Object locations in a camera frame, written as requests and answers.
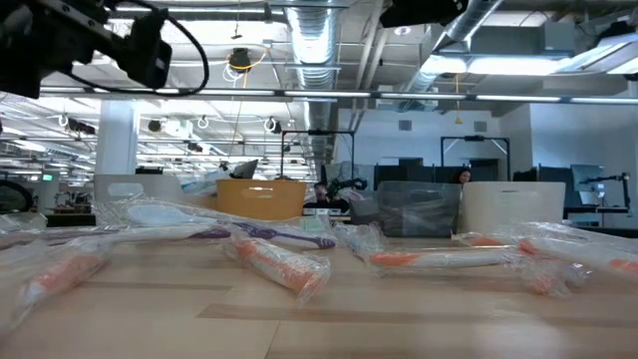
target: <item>wooden table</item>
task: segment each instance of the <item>wooden table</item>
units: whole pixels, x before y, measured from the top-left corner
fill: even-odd
[[[109,266],[0,343],[11,359],[638,358],[636,285],[568,299],[500,267],[376,278],[344,249],[303,309],[218,245],[121,245]]]

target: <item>man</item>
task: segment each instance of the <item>man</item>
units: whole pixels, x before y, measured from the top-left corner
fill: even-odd
[[[345,213],[350,209],[348,201],[335,196],[330,198],[328,195],[328,187],[325,183],[315,183],[315,196],[317,201],[314,203],[304,204],[304,208],[339,208],[342,213]]]

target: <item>person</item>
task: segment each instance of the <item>person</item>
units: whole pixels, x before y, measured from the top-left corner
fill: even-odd
[[[325,183],[315,183],[314,188],[317,200],[304,204],[304,208],[339,208],[342,213],[350,209],[350,204],[347,200],[339,198],[338,196],[330,198],[328,195],[328,186]]]
[[[453,178],[452,183],[463,185],[470,181],[472,181],[472,171],[470,169],[462,169]]]

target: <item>table surface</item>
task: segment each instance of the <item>table surface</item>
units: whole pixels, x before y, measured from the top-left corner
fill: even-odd
[[[599,274],[557,299],[496,266],[377,278],[345,249],[313,253],[333,275],[298,308],[219,245],[121,245],[5,338],[0,358],[638,358],[632,283]]]

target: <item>wall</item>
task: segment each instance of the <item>wall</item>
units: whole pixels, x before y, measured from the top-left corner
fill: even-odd
[[[349,110],[340,110],[340,128],[346,130],[350,122]],[[359,165],[397,164],[396,158],[423,158],[424,164],[441,162],[441,136],[476,135],[475,121],[487,122],[487,133],[483,136],[499,137],[499,119],[490,112],[461,112],[462,125],[455,124],[456,112],[439,113],[410,112],[399,114],[391,111],[368,111],[356,135],[355,162]],[[399,131],[399,120],[411,120],[412,131]],[[337,142],[337,162],[350,160],[349,136]],[[446,154],[446,166],[460,166],[468,159],[500,159],[504,154],[492,143],[458,142]]]
[[[635,110],[623,106],[531,105],[532,151],[535,165],[569,167],[599,165],[608,176],[628,172],[634,206],[636,195]],[[620,182],[609,181],[607,201],[623,203]],[[638,227],[626,214],[605,215],[605,225]]]
[[[530,105],[520,106],[507,113],[500,121],[500,130],[509,138],[511,155],[511,173],[531,169],[533,164],[531,144]]]

